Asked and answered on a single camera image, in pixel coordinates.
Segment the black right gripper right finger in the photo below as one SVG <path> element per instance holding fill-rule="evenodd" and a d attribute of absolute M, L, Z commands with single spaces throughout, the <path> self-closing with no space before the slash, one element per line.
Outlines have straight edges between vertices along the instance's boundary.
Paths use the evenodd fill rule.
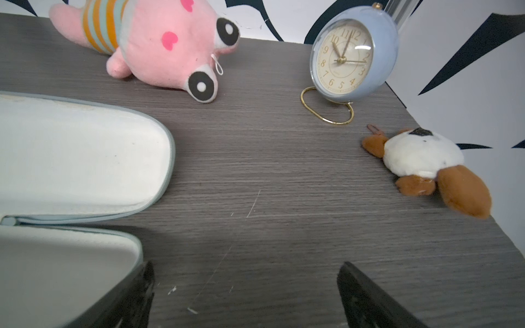
<path fill-rule="evenodd" d="M 337 286 L 349 327 L 427 328 L 350 262 L 340 268 Z"/>

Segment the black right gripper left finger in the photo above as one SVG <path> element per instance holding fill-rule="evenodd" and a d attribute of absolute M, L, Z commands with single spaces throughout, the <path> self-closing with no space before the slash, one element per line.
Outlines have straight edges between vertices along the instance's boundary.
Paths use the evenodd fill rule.
<path fill-rule="evenodd" d="M 154 298 L 152 262 L 132 270 L 99 301 L 67 327 L 147 327 Z"/>

